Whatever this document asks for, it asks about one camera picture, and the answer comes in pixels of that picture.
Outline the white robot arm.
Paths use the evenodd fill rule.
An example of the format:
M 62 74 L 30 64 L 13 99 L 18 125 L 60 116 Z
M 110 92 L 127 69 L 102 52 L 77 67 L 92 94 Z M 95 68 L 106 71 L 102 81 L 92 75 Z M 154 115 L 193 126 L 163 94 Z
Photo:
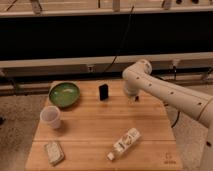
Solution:
M 139 60 L 122 72 L 124 93 L 135 97 L 143 90 L 184 112 L 208 129 L 199 171 L 213 171 L 213 95 L 175 85 L 151 76 L 152 65 Z

